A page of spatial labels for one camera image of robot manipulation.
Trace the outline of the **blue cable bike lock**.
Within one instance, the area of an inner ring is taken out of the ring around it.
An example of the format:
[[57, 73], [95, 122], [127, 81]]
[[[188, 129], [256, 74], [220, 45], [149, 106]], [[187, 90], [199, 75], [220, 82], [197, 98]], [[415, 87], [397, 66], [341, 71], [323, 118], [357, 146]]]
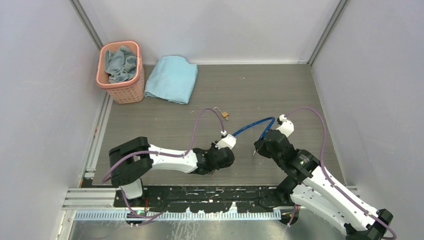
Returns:
[[250, 124], [248, 124], [248, 125], [240, 128], [239, 130], [237, 130], [236, 132], [234, 132], [232, 135], [234, 137], [236, 137], [238, 134], [242, 133], [243, 131], [245, 131], [247, 129], [250, 129], [250, 128], [254, 127], [254, 126], [257, 126], [257, 125], [259, 125], [261, 123], [267, 122], [267, 121], [269, 121], [268, 125], [265, 127], [265, 129], [262, 131], [261, 135], [258, 138], [258, 140], [261, 140], [265, 136], [265, 134], [271, 129], [272, 125], [275, 123], [275, 121], [276, 121], [276, 118], [275, 117], [270, 116], [270, 117], [266, 117], [266, 118], [260, 119], [258, 121], [255, 121], [253, 123], [250, 123]]

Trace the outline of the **small brass padlock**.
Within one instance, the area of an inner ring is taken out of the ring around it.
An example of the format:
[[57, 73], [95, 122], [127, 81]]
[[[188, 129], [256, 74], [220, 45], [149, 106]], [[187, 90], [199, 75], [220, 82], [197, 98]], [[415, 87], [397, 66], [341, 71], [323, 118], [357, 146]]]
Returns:
[[229, 120], [230, 114], [227, 111], [221, 111], [218, 107], [214, 107], [213, 109], [218, 111], [224, 120]]

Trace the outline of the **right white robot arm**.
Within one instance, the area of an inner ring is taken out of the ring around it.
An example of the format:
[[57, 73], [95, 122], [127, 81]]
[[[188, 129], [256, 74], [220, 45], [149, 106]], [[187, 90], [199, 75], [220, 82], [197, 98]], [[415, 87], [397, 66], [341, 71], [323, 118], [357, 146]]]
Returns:
[[278, 130], [267, 132], [254, 146], [259, 155], [272, 159], [287, 175], [275, 190], [281, 204], [306, 207], [347, 240], [385, 239], [393, 214], [372, 207], [349, 191], [312, 153], [294, 148]]

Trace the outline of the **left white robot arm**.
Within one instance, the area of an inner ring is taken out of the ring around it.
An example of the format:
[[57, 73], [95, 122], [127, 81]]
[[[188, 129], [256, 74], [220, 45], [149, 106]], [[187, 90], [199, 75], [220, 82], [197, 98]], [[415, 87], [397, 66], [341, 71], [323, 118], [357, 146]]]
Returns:
[[235, 160], [233, 147], [237, 139], [228, 134], [211, 144], [207, 150], [193, 148], [188, 152], [166, 149], [137, 137], [109, 151], [110, 169], [102, 182], [111, 181], [124, 191], [126, 200], [141, 206], [146, 200], [141, 177], [150, 170], [179, 171], [186, 174], [206, 175], [230, 167]]

